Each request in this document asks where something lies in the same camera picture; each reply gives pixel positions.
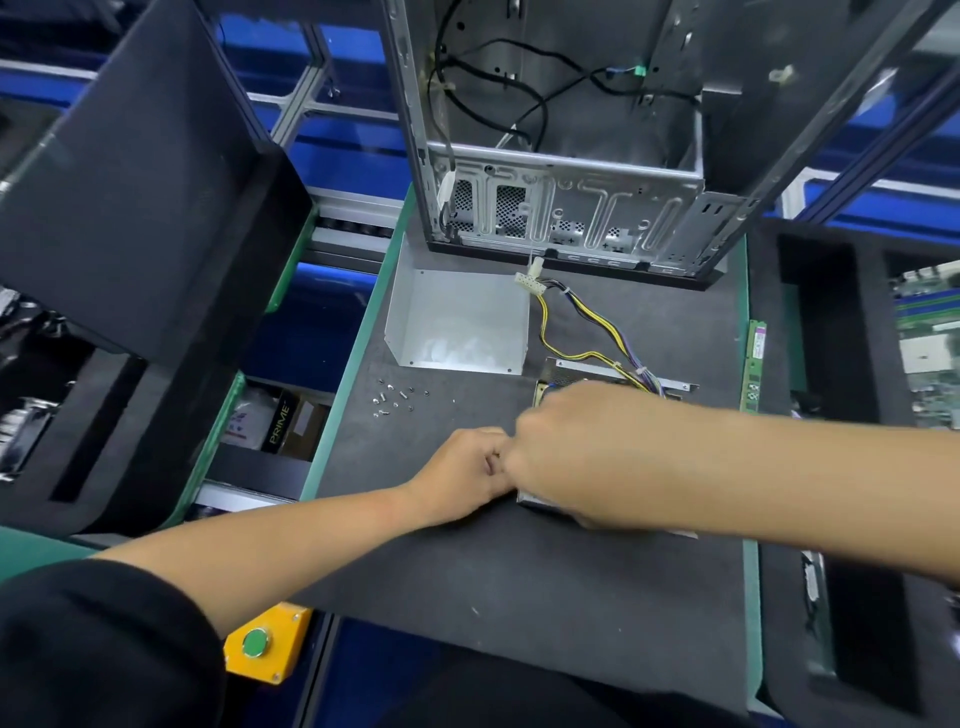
black wire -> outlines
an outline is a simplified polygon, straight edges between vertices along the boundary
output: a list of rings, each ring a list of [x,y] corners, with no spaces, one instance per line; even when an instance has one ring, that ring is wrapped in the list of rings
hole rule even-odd
[[[591,319],[586,313],[584,313],[583,311],[581,311],[581,310],[580,310],[580,306],[578,306],[576,303],[574,303],[573,301],[570,300],[570,298],[569,298],[566,294],[567,294],[567,292],[571,292],[571,291],[570,291],[570,289],[569,289],[565,284],[560,283],[560,282],[559,282],[558,280],[556,280],[556,279],[537,279],[537,281],[538,281],[539,283],[542,283],[543,285],[545,285],[547,288],[559,288],[559,289],[561,290],[561,293],[564,295],[564,298],[566,298],[568,301],[570,301],[570,304],[573,305],[573,309],[574,309],[578,314],[580,314],[580,317],[581,317],[582,319],[585,319],[585,320],[591,322],[594,326],[603,329],[604,333],[606,333],[608,336],[610,336],[611,341],[613,341],[613,346],[616,348],[616,350],[617,350],[618,352],[620,352],[620,353],[624,353],[624,352],[620,349],[620,345],[617,343],[616,338],[613,336],[612,333],[610,333],[610,332],[607,330],[606,327],[600,326],[600,324],[598,324],[597,322],[595,322],[595,321],[594,321],[593,319]]]
[[[442,59],[442,56],[444,55],[444,51],[443,51],[444,38],[446,36],[446,29],[447,27],[449,27],[450,21],[453,19],[453,14],[457,12],[457,9],[463,4],[463,2],[464,0],[453,0],[453,2],[450,3],[449,7],[446,9],[446,12],[444,13],[444,17],[441,18],[440,26],[437,29],[437,37],[434,40],[434,45],[433,45],[434,69],[437,72],[437,78],[440,80],[440,83],[444,85],[444,95],[446,96],[446,98],[450,100],[453,106],[455,106],[457,109],[465,113],[467,116],[469,116],[478,124],[482,124],[490,129],[493,129],[495,131],[502,132],[502,133],[515,133],[517,136],[525,139],[527,144],[533,146],[533,142],[529,134],[517,133],[515,130],[511,129],[510,127],[504,126],[502,124],[498,124],[497,122],[492,121],[491,119],[488,119],[486,116],[481,115],[477,111],[474,111],[473,109],[468,107],[466,104],[464,104],[453,91],[451,91],[449,88],[446,87],[446,78],[444,77],[444,68],[446,65],[449,64],[449,61],[447,63],[444,63],[444,60]],[[463,67],[464,65],[469,66],[468,63],[463,63],[462,61],[460,61],[460,64],[461,64],[461,67]],[[479,71],[479,69],[476,69],[473,66],[469,66],[469,68]],[[494,79],[499,84],[510,81],[510,79],[503,79],[503,78],[500,78],[499,76],[494,76]],[[520,82],[513,82],[512,84],[507,84],[507,85],[516,85],[519,83]],[[526,84],[522,84],[522,86],[524,87],[524,90],[529,89],[530,91],[533,91],[533,89],[530,88],[530,86],[527,86]],[[544,104],[543,111],[544,111],[544,121],[545,121],[545,118],[546,118],[545,104]],[[540,128],[540,138],[542,138],[544,134],[546,134],[545,123]]]
[[[582,65],[580,65],[580,63],[578,63],[577,61],[574,61],[570,56],[565,56],[563,53],[557,53],[556,51],[544,51],[542,48],[538,48],[536,45],[531,45],[530,43],[524,43],[521,40],[513,40],[512,38],[508,38],[508,37],[496,37],[491,40],[487,40],[481,43],[480,45],[476,46],[475,48],[469,49],[468,53],[475,53],[477,51],[480,51],[486,48],[487,46],[494,45],[495,43],[507,43],[508,45],[513,45],[517,48],[522,48],[523,50],[529,51],[530,53],[534,53],[538,56],[543,56],[545,58],[550,58],[550,59],[556,59],[557,61],[560,61],[561,63],[566,65],[568,68],[572,68],[573,70],[581,74],[584,74],[581,80],[589,79],[589,81],[593,85],[595,85],[601,91],[603,91],[604,93],[610,96],[645,96],[647,94],[650,94],[651,96],[667,96],[670,98],[681,99],[682,101],[687,101],[688,103],[693,104],[694,106],[700,106],[700,101],[699,99],[697,99],[696,96],[691,96],[690,94],[681,93],[680,91],[671,91],[669,89],[663,89],[663,90],[647,89],[647,88],[644,88],[643,86],[639,88],[629,89],[629,90],[620,90],[616,88],[610,88],[609,86],[601,83],[598,79],[594,78],[596,74],[603,73],[604,71],[606,71],[607,70],[606,66],[604,66],[603,68],[598,68],[595,71],[591,71],[588,73],[587,70]]]
[[[526,93],[531,98],[533,98],[534,101],[537,102],[537,104],[534,106],[534,109],[541,109],[543,114],[542,121],[540,122],[540,133],[537,136],[537,143],[533,145],[533,149],[535,152],[538,152],[540,150],[540,145],[543,143],[543,138],[546,135],[547,125],[550,122],[550,114],[549,114],[549,111],[547,111],[546,100],[542,96],[540,96],[539,93],[537,93],[536,89],[534,89],[532,86],[525,84],[523,81],[517,81],[516,79],[508,79],[505,76],[495,76],[493,75],[493,73],[487,73],[486,71],[482,71],[476,66],[473,66],[473,65],[470,65],[469,63],[461,61],[455,56],[449,56],[447,63],[451,66],[467,71],[471,76],[475,76],[478,79],[483,79],[484,81],[490,81],[494,84],[504,84],[504,85],[511,86],[513,88],[517,88],[523,91],[524,93]],[[507,133],[507,132],[516,133],[512,130],[511,127],[501,128],[499,131],[502,131],[504,133]]]
[[[512,38],[506,38],[506,37],[498,37],[498,38],[493,38],[491,40],[487,40],[481,43],[480,45],[476,46],[475,48],[469,49],[467,53],[468,54],[475,53],[476,51],[482,50],[487,46],[493,45],[494,43],[508,43],[510,45],[514,45],[517,48],[522,48],[523,50],[537,54],[538,56],[556,59],[557,61],[560,61],[567,67],[580,73],[581,74],[580,77],[560,86],[559,88],[547,94],[546,96],[540,96],[540,94],[535,89],[533,89],[532,87],[530,87],[529,85],[523,82],[517,81],[516,79],[509,79],[506,77],[494,76],[493,74],[482,71],[476,66],[470,65],[469,63],[462,61],[456,56],[444,53],[444,38],[446,36],[446,30],[450,25],[450,21],[453,19],[454,13],[456,13],[457,9],[461,6],[463,1],[464,0],[453,0],[453,2],[450,3],[449,7],[446,9],[446,12],[444,13],[443,18],[441,19],[440,26],[438,27],[438,30],[437,30],[437,37],[434,40],[434,72],[436,72],[437,78],[440,80],[440,82],[444,84],[444,95],[446,96],[446,98],[450,100],[450,102],[457,109],[465,113],[467,116],[469,116],[471,119],[476,121],[478,124],[482,124],[483,126],[486,126],[489,129],[493,129],[498,132],[519,136],[520,138],[526,140],[527,144],[531,146],[535,152],[538,152],[540,150],[540,145],[543,143],[543,139],[546,136],[547,125],[549,123],[549,112],[547,110],[547,102],[557,98],[561,94],[566,93],[567,91],[569,91],[571,88],[573,88],[574,86],[576,86],[582,81],[590,81],[591,84],[593,84],[595,87],[600,89],[603,93],[606,93],[610,96],[634,96],[634,97],[647,96],[647,95],[662,96],[662,97],[676,98],[682,101],[687,101],[688,103],[693,104],[695,107],[700,106],[700,101],[695,96],[681,93],[679,91],[671,91],[669,89],[645,89],[643,86],[640,86],[639,88],[635,88],[631,90],[620,90],[620,89],[610,88],[609,86],[604,85],[603,83],[601,83],[599,80],[595,78],[597,74],[603,73],[604,71],[606,71],[607,70],[606,67],[598,68],[593,71],[586,71],[586,69],[582,65],[574,61],[569,56],[564,55],[563,53],[558,53],[556,51],[545,51],[542,48],[538,48],[535,45],[531,45],[530,43],[525,43],[520,40],[513,40]],[[517,121],[515,121],[511,126],[507,127],[502,124],[499,124],[487,118],[486,116],[483,116],[477,111],[471,109],[470,107],[468,107],[457,97],[457,95],[453,91],[445,87],[446,79],[444,77],[444,69],[449,66],[460,68],[464,71],[467,71],[469,74],[475,76],[476,78],[483,79],[485,81],[504,84],[504,85],[512,86],[514,88],[522,90],[525,93],[527,93],[529,96],[531,96],[531,98],[533,98],[537,103],[535,106],[532,106],[528,110],[523,112],[519,116]],[[430,82],[428,81],[427,82],[428,97],[429,97],[429,90],[430,90]],[[540,133],[538,134],[537,142],[532,143],[530,135],[526,132],[519,130],[517,126],[520,124],[520,122],[522,122],[525,118],[527,118],[527,116],[529,116],[531,113],[533,113],[537,109],[542,109],[542,121],[540,123]]]

motherboard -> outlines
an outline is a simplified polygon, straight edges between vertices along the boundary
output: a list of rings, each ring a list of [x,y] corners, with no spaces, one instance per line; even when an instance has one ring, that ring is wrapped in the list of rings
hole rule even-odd
[[[960,261],[894,281],[903,370],[917,426],[960,429]]]

black sleeve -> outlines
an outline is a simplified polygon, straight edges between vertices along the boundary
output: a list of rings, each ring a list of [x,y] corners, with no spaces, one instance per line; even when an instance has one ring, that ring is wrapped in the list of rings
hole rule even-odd
[[[213,728],[225,682],[209,621],[146,571],[83,559],[0,586],[3,728]]]

workbench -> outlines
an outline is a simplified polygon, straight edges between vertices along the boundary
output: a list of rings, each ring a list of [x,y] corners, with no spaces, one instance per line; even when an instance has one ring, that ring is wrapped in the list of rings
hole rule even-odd
[[[408,200],[408,239],[425,247],[412,207]],[[378,282],[383,288],[374,290],[367,330],[361,328],[304,497],[397,485],[454,429],[501,425],[512,431],[531,403],[547,356],[538,339],[538,307],[531,309],[522,376],[396,364],[384,327],[404,222],[401,216]],[[490,260],[429,255],[439,269],[518,270]],[[654,372],[699,384],[691,401],[736,407],[747,313],[744,272],[735,267],[705,292],[556,275],[616,322]],[[563,351],[611,346],[601,329],[563,300],[551,306],[548,340]],[[390,416],[373,416],[380,407],[372,400],[388,383],[414,388],[413,411],[400,407]],[[697,443],[676,446],[694,449]],[[505,497],[463,522],[387,544],[295,601],[633,691],[684,692],[746,711],[744,557],[736,539],[588,531]]]

black cable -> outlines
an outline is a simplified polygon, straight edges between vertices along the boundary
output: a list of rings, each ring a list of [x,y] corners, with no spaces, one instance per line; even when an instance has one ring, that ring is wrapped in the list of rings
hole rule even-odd
[[[602,84],[599,80],[595,78],[597,74],[603,73],[604,71],[606,71],[607,70],[606,67],[598,68],[596,70],[587,72],[582,65],[580,65],[579,63],[571,59],[569,56],[564,55],[563,53],[557,53],[555,51],[545,51],[542,48],[538,48],[535,45],[531,45],[530,43],[525,43],[520,40],[513,40],[511,38],[506,38],[506,37],[498,37],[498,38],[493,38],[491,40],[487,40],[481,43],[480,45],[476,46],[475,48],[469,49],[467,51],[467,54],[475,53],[479,50],[482,50],[483,48],[486,48],[487,46],[493,45],[494,43],[508,43],[510,45],[514,45],[517,48],[522,48],[523,50],[529,51],[539,56],[543,56],[545,58],[552,58],[557,61],[560,61],[567,67],[580,73],[581,76],[577,79],[574,79],[571,82],[568,82],[567,84],[562,85],[560,88],[557,88],[556,90],[552,91],[551,93],[547,94],[547,96],[544,97],[544,96],[540,96],[540,94],[529,85],[523,82],[517,81],[516,79],[495,76],[493,74],[482,71],[476,66],[466,63],[465,61],[462,61],[456,56],[447,54],[444,51],[444,38],[446,36],[446,30],[449,27],[451,20],[453,19],[454,13],[456,13],[457,9],[460,7],[463,1],[464,0],[453,0],[453,2],[451,2],[449,7],[446,9],[446,12],[444,13],[443,18],[441,19],[440,26],[438,27],[438,30],[437,30],[437,36],[434,39],[434,70],[431,72],[430,78],[432,80],[433,74],[436,73],[437,78],[440,80],[441,84],[444,84],[444,95],[446,96],[446,98],[448,98],[450,102],[457,109],[462,111],[464,114],[469,116],[478,124],[482,124],[483,126],[486,126],[489,129],[493,129],[498,132],[519,136],[520,138],[526,140],[527,144],[531,146],[535,152],[538,152],[540,150],[540,145],[542,144],[543,139],[546,137],[546,130],[547,130],[547,125],[549,120],[549,111],[547,109],[547,102],[557,98],[563,93],[566,93],[567,91],[569,91],[571,88],[573,88],[575,85],[579,84],[582,81],[590,81],[591,84],[593,84],[595,87],[600,89],[603,93],[606,93],[611,96],[635,96],[635,97],[646,96],[646,95],[664,96],[664,97],[676,98],[683,101],[687,101],[688,103],[691,103],[694,106],[700,105],[700,101],[695,96],[690,96],[689,94],[680,93],[679,91],[671,91],[668,89],[648,90],[643,88],[643,86],[636,89],[632,89],[632,90],[618,90],[615,88],[610,88],[609,86]],[[513,123],[513,125],[511,125],[510,127],[506,127],[502,124],[492,121],[491,119],[483,116],[482,114],[468,107],[457,97],[457,95],[453,91],[451,91],[449,88],[445,86],[446,79],[444,77],[444,69],[449,66],[460,68],[468,72],[472,76],[485,81],[491,81],[492,83],[508,85],[508,86],[517,88],[519,90],[522,90],[523,92],[528,94],[531,98],[533,98],[537,103],[535,106],[532,106],[528,110],[523,112],[519,116],[517,121]],[[430,93],[430,86],[431,86],[431,81],[428,80],[427,81],[428,99],[429,99],[429,93]],[[532,143],[530,135],[526,132],[519,130],[517,126],[527,116],[529,116],[531,113],[533,113],[537,109],[542,109],[542,121],[540,124],[540,134],[537,137],[537,142]],[[452,157],[452,145],[449,146],[448,149]]]
[[[482,125],[490,128],[490,129],[494,129],[495,131],[498,131],[498,132],[502,132],[502,133],[512,133],[513,130],[511,130],[510,127],[504,126],[504,125],[502,125],[502,124],[498,124],[497,122],[492,121],[491,119],[487,118],[486,116],[483,116],[482,114],[480,114],[480,113],[478,113],[477,111],[474,111],[473,109],[471,109],[470,107],[468,107],[466,104],[464,104],[464,103],[457,97],[457,95],[456,95],[453,91],[451,91],[449,88],[446,87],[446,78],[445,78],[445,76],[444,76],[444,68],[445,68],[447,65],[450,65],[450,63],[449,63],[449,61],[444,62],[444,59],[442,58],[442,56],[444,55],[444,38],[445,38],[445,36],[446,36],[446,29],[449,27],[450,21],[453,19],[454,13],[456,13],[457,9],[460,7],[460,5],[463,3],[463,1],[464,1],[464,0],[453,0],[453,2],[450,3],[449,7],[446,9],[446,12],[444,13],[444,17],[443,17],[443,18],[441,19],[441,21],[440,21],[440,26],[439,26],[438,29],[437,29],[437,37],[436,37],[435,40],[434,40],[434,70],[436,71],[437,78],[439,79],[440,83],[444,85],[444,95],[446,96],[446,98],[448,98],[448,99],[450,100],[450,102],[451,102],[457,109],[459,109],[460,111],[462,111],[464,114],[466,114],[467,116],[469,116],[471,119],[473,119],[473,120],[474,120],[475,122],[477,122],[478,124],[482,124]],[[477,68],[474,68],[473,66],[469,65],[468,63],[463,63],[462,61],[459,61],[459,64],[461,64],[461,67],[462,67],[464,70],[466,70],[467,72],[470,72],[470,71],[472,70],[472,71],[477,71],[477,72],[479,72],[479,73],[483,73],[482,71],[480,71],[480,70],[477,69]],[[501,79],[501,78],[498,77],[498,76],[494,76],[493,78],[494,78],[498,83],[505,83],[505,82],[510,81],[510,79]],[[516,85],[518,85],[518,84],[520,84],[520,82],[513,82],[512,84],[507,84],[507,85],[514,85],[514,86],[516,86]],[[516,87],[522,87],[522,89],[525,90],[525,91],[527,91],[528,93],[529,93],[529,92],[533,92],[533,94],[536,94],[535,98],[538,100],[538,107],[540,106],[540,103],[539,103],[540,96],[537,94],[536,91],[534,91],[532,88],[530,88],[530,86],[528,86],[528,85],[526,85],[526,84],[521,84],[520,86],[516,86]],[[541,128],[540,128],[540,138],[541,138],[541,139],[542,139],[542,136],[543,136],[544,134],[546,134],[545,124],[542,125]],[[517,136],[520,136],[521,138],[525,139],[526,142],[527,142],[527,144],[533,146],[533,141],[531,140],[529,134],[527,134],[527,133],[518,133]]]
[[[598,79],[594,78],[596,74],[603,73],[604,71],[606,71],[607,66],[604,66],[603,68],[598,68],[597,70],[588,73],[587,70],[582,65],[580,65],[580,63],[578,63],[577,61],[574,61],[570,56],[565,56],[563,53],[557,53],[556,51],[544,51],[542,48],[538,48],[536,45],[531,45],[530,43],[524,43],[521,40],[513,40],[512,38],[508,38],[508,37],[496,37],[491,40],[484,41],[480,45],[474,48],[470,48],[467,51],[467,53],[476,53],[477,51],[483,50],[487,46],[494,45],[495,43],[507,43],[508,45],[513,45],[517,48],[522,48],[523,50],[529,51],[530,53],[534,53],[538,56],[543,56],[544,58],[556,59],[557,61],[560,61],[561,63],[566,65],[568,68],[572,68],[578,73],[584,74],[581,80],[589,79],[589,81],[593,85],[595,85],[601,91],[603,91],[604,93],[610,96],[645,96],[647,94],[650,94],[651,96],[666,96],[669,98],[680,99],[682,101],[687,101],[688,103],[693,104],[694,106],[700,106],[700,101],[697,99],[696,96],[691,96],[686,93],[681,93],[680,91],[671,91],[668,89],[664,89],[664,90],[647,89],[647,88],[644,88],[643,86],[635,89],[630,89],[630,90],[619,90],[616,88],[610,88],[609,86],[601,83]]]
[[[534,152],[538,152],[540,150],[540,145],[543,143],[543,138],[546,136],[547,125],[549,124],[549,121],[550,121],[550,114],[546,107],[546,100],[542,96],[540,96],[540,94],[537,93],[537,91],[532,86],[525,84],[523,81],[517,81],[516,79],[508,79],[505,76],[495,76],[493,73],[487,73],[486,71],[480,70],[476,66],[463,62],[460,59],[456,58],[455,56],[448,56],[447,58],[448,58],[447,64],[450,66],[467,71],[467,73],[469,73],[471,76],[474,76],[478,79],[482,79],[484,81],[490,81],[491,83],[494,83],[494,84],[504,84],[504,85],[511,86],[512,88],[517,88],[523,91],[524,93],[526,93],[528,96],[530,96],[532,99],[534,99],[537,102],[537,104],[534,106],[534,109],[541,109],[541,112],[543,114],[542,121],[540,122],[540,133],[537,136],[537,143],[533,145]],[[499,131],[502,131],[504,133],[516,133],[516,132],[513,132],[511,127],[501,127]]]

